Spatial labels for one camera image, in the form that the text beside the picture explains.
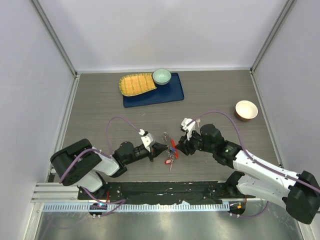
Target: blue object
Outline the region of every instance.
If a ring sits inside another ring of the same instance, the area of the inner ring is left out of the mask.
[[[137,96],[123,96],[123,106],[132,108],[151,104],[162,104],[185,99],[178,73],[171,74],[170,81],[165,85],[155,83],[156,89]]]

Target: gray wood surface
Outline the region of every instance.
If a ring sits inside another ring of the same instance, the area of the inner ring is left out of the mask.
[[[109,153],[106,143],[106,125],[114,116],[129,119],[138,128],[152,133],[162,143],[163,132],[178,142],[183,135],[180,123],[185,117],[196,118],[203,112],[219,110],[228,113],[237,123],[246,148],[260,158],[278,164],[258,98],[247,70],[235,71],[182,71],[179,72],[184,100],[132,108],[123,107],[119,91],[119,79],[128,73],[82,74],[67,127],[64,146],[83,138],[104,152]],[[234,107],[240,100],[249,100],[258,106],[258,116],[241,122],[234,117]],[[227,118],[209,114],[201,118],[200,125],[212,123],[226,140],[239,143],[237,134]],[[124,141],[135,146],[141,144],[140,136],[126,122],[116,119],[108,129],[113,149]],[[179,153],[172,170],[164,164],[166,154],[154,162],[143,159],[127,166],[128,171],[108,181],[213,181],[226,180],[233,172],[218,164],[209,153],[196,152],[193,156]]]

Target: light green bowl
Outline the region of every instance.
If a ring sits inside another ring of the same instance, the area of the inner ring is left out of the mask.
[[[158,69],[152,74],[152,78],[156,84],[165,85],[171,79],[171,73],[167,69]]]

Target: blue mat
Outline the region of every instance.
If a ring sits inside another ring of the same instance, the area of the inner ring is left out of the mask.
[[[123,96],[123,106],[132,108],[151,104],[162,104],[185,99],[178,73],[171,73],[170,81],[165,85],[155,84],[156,89],[137,96]]]

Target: wall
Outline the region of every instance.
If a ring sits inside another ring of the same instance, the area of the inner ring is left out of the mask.
[[[297,1],[256,79],[284,166],[298,173],[307,170],[320,183],[319,9],[320,1]],[[320,239],[319,225],[316,216],[312,226]]]
[[[72,75],[29,1],[1,1],[0,33],[0,236],[17,240],[46,180]]]
[[[78,71],[251,67],[285,0],[40,0]]]

